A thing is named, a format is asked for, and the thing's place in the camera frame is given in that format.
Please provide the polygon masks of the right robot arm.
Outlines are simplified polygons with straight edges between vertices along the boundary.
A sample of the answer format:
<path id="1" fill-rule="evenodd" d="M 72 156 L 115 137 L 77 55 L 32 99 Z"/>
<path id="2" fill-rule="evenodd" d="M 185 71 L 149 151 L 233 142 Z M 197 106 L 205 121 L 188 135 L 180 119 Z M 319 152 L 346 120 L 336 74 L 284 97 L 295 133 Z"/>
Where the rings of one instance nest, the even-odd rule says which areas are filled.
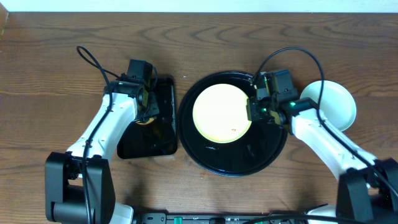
<path id="1" fill-rule="evenodd" d="M 248 119 L 285 128 L 314 151 L 338 180 L 336 205 L 321 205 L 298 219 L 305 223 L 397 223 L 397 161 L 379 160 L 361 149 L 326 117 L 337 103 L 326 81 L 299 94 L 288 70 L 262 72 L 250 79 L 255 94 L 247 102 Z"/>

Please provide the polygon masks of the yellow plate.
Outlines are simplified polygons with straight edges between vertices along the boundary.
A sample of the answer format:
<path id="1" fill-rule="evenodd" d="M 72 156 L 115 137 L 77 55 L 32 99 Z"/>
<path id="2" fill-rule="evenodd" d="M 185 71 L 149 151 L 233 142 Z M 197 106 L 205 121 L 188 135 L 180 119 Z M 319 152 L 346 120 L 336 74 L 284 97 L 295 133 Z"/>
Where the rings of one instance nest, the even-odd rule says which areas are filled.
<path id="1" fill-rule="evenodd" d="M 193 122 L 207 140 L 230 143 L 243 137 L 251 126 L 246 111 L 248 96 L 230 84 L 216 84 L 203 90 L 193 105 Z"/>

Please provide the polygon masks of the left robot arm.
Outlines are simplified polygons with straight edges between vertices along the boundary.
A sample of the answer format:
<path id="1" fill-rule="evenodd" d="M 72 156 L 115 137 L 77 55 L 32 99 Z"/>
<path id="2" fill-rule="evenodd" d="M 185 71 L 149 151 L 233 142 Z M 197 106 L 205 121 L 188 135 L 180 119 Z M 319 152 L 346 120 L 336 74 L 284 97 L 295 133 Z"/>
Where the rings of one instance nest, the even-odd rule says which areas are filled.
<path id="1" fill-rule="evenodd" d="M 45 161 L 45 216 L 57 223 L 132 223 L 134 210 L 116 201 L 110 162 L 127 127 L 151 114 L 157 79 L 123 74 L 107 81 L 101 106 L 64 153 Z"/>

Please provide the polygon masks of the light blue plate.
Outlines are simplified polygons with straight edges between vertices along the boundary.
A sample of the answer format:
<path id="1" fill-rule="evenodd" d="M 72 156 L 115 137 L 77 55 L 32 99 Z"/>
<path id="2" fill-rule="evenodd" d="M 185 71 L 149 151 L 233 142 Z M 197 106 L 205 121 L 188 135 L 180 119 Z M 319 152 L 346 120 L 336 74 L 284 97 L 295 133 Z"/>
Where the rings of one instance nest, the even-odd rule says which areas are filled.
<path id="1" fill-rule="evenodd" d="M 310 98 L 318 102 L 322 81 L 315 81 L 304 88 L 300 98 Z M 356 103 L 351 93 L 333 81 L 324 81 L 320 103 L 322 120 L 329 121 L 340 131 L 348 129 L 356 118 Z"/>

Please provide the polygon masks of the green and yellow sponge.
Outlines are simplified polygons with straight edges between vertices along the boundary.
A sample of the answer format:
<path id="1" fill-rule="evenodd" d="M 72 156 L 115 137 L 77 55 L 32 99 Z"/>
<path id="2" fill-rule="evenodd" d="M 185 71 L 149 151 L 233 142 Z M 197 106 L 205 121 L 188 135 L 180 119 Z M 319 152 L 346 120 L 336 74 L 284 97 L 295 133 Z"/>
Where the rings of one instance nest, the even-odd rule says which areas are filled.
<path id="1" fill-rule="evenodd" d="M 153 121 L 155 121 L 155 118 L 149 118 L 149 119 L 145 119 L 144 121 L 136 121 L 136 124 L 138 125 L 148 125 L 150 123 L 152 123 Z"/>

